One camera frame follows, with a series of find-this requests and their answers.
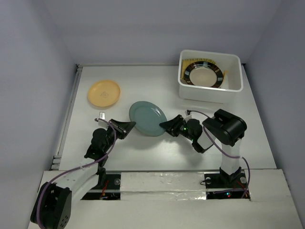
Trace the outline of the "teal round plate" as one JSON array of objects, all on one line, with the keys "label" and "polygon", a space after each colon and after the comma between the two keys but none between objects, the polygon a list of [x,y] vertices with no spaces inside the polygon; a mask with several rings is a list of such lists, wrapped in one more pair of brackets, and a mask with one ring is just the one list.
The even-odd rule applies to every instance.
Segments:
[{"label": "teal round plate", "polygon": [[129,118],[135,122],[135,128],[146,136],[161,136],[165,130],[159,126],[167,122],[164,112],[155,104],[148,101],[137,101],[129,109]]}]

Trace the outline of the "yellow woven bamboo tray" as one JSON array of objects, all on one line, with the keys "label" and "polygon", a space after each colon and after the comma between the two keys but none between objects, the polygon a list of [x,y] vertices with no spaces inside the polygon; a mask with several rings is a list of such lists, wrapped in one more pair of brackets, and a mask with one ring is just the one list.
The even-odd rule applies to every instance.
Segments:
[{"label": "yellow woven bamboo tray", "polygon": [[216,62],[212,59],[207,59],[207,58],[196,58],[196,59],[185,59],[182,60],[182,66],[181,66],[181,73],[180,73],[180,79],[184,80],[184,71],[185,69],[192,63],[194,62],[200,62],[200,61],[205,61],[205,62],[210,62],[212,64],[216,64]]}]

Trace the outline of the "dark round patterned plate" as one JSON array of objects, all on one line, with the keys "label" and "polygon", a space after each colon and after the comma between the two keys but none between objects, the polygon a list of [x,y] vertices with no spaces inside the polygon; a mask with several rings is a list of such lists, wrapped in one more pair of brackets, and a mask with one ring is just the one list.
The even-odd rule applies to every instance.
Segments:
[{"label": "dark round patterned plate", "polygon": [[185,68],[183,79],[188,85],[219,88],[224,81],[224,74],[212,62],[196,61]]}]

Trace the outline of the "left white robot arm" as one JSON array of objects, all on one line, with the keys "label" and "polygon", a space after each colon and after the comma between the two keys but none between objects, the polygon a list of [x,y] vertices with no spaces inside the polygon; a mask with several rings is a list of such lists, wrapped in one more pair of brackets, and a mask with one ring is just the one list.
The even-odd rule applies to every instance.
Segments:
[{"label": "left white robot arm", "polygon": [[63,229],[71,217],[72,207],[93,187],[106,182],[104,165],[116,140],[124,139],[135,127],[135,122],[111,119],[107,128],[98,128],[78,167],[64,171],[44,183],[38,193],[30,221],[41,229]]}]

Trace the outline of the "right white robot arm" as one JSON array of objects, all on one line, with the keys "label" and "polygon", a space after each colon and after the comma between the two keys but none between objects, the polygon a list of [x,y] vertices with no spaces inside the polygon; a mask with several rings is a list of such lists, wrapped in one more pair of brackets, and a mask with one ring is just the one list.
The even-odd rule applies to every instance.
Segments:
[{"label": "right white robot arm", "polygon": [[248,161],[240,153],[247,124],[230,112],[219,109],[210,117],[200,111],[187,110],[185,117],[179,114],[159,126],[173,137],[182,135],[190,140],[198,153],[204,153],[213,146],[221,152],[219,173],[209,180],[210,185],[216,188],[237,188],[236,183],[243,175],[241,160],[250,169]]}]

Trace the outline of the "white plastic bin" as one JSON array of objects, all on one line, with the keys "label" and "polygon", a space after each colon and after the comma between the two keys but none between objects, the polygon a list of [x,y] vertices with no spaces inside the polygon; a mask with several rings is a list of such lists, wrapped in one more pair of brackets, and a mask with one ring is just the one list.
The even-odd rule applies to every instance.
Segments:
[{"label": "white plastic bin", "polygon": [[[182,60],[196,58],[212,59],[222,72],[228,70],[228,76],[219,88],[188,85],[180,79]],[[183,99],[213,103],[229,102],[244,88],[240,58],[234,54],[183,50],[179,59],[178,84],[179,96]]]}]

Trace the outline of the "yellow round plate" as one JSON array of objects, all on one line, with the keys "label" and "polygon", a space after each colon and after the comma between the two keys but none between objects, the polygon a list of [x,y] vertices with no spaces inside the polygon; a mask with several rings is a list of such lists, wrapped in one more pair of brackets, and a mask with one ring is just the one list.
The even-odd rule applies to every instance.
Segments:
[{"label": "yellow round plate", "polygon": [[121,95],[120,86],[112,80],[94,83],[88,91],[89,102],[97,107],[108,107],[115,104]]}]

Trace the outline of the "silver foil taped panel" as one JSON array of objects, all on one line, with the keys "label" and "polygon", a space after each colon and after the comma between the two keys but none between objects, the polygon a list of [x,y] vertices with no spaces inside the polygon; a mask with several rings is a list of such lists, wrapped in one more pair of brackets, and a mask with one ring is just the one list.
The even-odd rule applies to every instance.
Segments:
[{"label": "silver foil taped panel", "polygon": [[203,172],[124,172],[120,199],[206,200]]}]

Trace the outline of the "aluminium frame rail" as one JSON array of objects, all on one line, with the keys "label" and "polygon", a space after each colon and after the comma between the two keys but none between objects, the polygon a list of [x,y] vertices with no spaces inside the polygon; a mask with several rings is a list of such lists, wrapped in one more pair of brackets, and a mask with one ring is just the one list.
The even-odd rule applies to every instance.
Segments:
[{"label": "aluminium frame rail", "polygon": [[83,69],[82,65],[80,65],[80,64],[76,65],[76,73],[75,73],[74,82],[73,82],[73,86],[72,86],[72,90],[71,90],[71,95],[69,98],[69,102],[68,102],[67,110],[65,113],[64,121],[62,124],[62,128],[60,131],[57,147],[56,147],[54,156],[52,158],[52,163],[51,163],[51,167],[50,167],[49,171],[59,170],[59,167],[60,167],[61,157],[63,154],[63,149],[64,149],[64,145],[65,145],[65,141],[66,141],[67,132],[69,129],[72,110],[73,110],[75,97],[76,97],[77,90],[78,90],[78,85],[80,82],[82,69]]}]

